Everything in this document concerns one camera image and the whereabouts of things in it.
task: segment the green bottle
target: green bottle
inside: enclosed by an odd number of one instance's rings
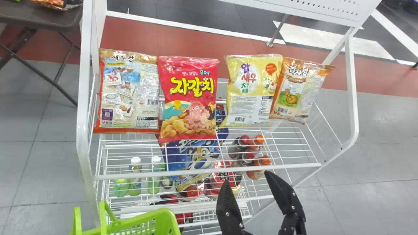
[[[129,184],[126,179],[117,179],[113,185],[114,194],[117,197],[124,197],[127,194]]]
[[[153,156],[151,158],[151,165],[153,172],[162,171],[164,165],[162,159],[159,156]],[[161,176],[148,177],[148,193],[157,194],[161,187]]]
[[[140,173],[142,170],[141,159],[139,157],[131,158],[131,164],[129,165],[130,173]],[[129,179],[128,194],[131,196],[137,196],[141,194],[141,178]]]

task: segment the blue snack bag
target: blue snack bag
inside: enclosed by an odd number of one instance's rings
[[[222,145],[228,137],[228,128],[216,128],[219,144]],[[181,171],[193,169],[209,169],[214,167],[220,154],[218,140],[179,140],[163,147],[163,158],[166,171]],[[184,174],[171,176],[175,180],[178,191],[183,191],[190,185],[208,177],[206,174]]]

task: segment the red snack bag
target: red snack bag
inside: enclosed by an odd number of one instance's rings
[[[159,143],[216,139],[217,59],[159,56],[165,105]]]

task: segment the white bottle cap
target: white bottle cap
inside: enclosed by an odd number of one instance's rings
[[[161,162],[161,157],[159,157],[159,156],[153,156],[151,158],[151,162],[152,163],[160,163]]]
[[[141,158],[139,157],[131,158],[131,165],[139,165],[139,164],[141,164]]]

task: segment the chip bag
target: chip bag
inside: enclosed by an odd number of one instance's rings
[[[274,94],[270,118],[304,124],[325,77],[334,68],[332,65],[283,58],[280,86]]]
[[[217,59],[159,56],[165,105],[159,143],[216,139]]]
[[[282,59],[279,54],[226,56],[228,114],[220,126],[268,122]]]
[[[100,105],[95,133],[157,132],[157,57],[100,49]]]

